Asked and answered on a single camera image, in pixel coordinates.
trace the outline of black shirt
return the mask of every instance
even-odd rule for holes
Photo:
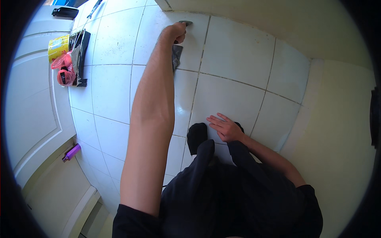
[[[304,213],[290,233],[282,237],[319,237],[323,217],[311,185],[298,187],[304,194]],[[114,218],[112,237],[161,237],[160,220],[128,206],[119,205]]]

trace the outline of red plastic bag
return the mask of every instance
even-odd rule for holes
[[[61,67],[67,67],[67,69],[69,69],[70,66],[71,68],[73,68],[70,53],[71,51],[55,59],[53,63],[51,64],[51,69],[58,69]]]
[[[57,81],[62,86],[72,86],[75,80],[75,73],[61,69],[57,74]]]
[[[62,67],[67,68],[67,70],[61,69],[57,74],[57,81],[62,86],[72,86],[76,78],[70,53],[71,51],[61,55],[51,64],[51,69],[61,69]]]

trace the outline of leg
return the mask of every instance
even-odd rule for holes
[[[163,237],[210,237],[213,233],[216,189],[208,164],[214,155],[214,141],[206,139],[205,124],[189,129],[189,150],[197,156],[163,191],[159,212]]]
[[[239,141],[228,144],[240,171],[237,204],[253,236],[286,233],[304,211],[304,196],[283,174],[257,163]]]

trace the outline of black sock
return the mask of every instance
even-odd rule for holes
[[[196,155],[199,145],[208,139],[208,129],[205,123],[193,124],[189,128],[187,139],[190,154]]]
[[[238,122],[234,122],[235,124],[237,124],[238,126],[239,126],[239,128],[241,128],[241,131],[243,132],[243,133],[245,133],[244,131],[243,131],[243,128],[242,128],[242,126],[241,126],[241,124],[239,124]]]

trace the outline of scraper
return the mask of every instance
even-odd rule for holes
[[[179,21],[179,22],[181,22],[181,23],[185,22],[186,26],[189,26],[193,23],[191,21]],[[177,40],[175,40],[173,44],[178,44],[178,43],[179,42]],[[179,45],[173,45],[172,46],[172,70],[173,70],[173,72],[180,65],[181,52],[182,52],[182,46],[179,46]]]

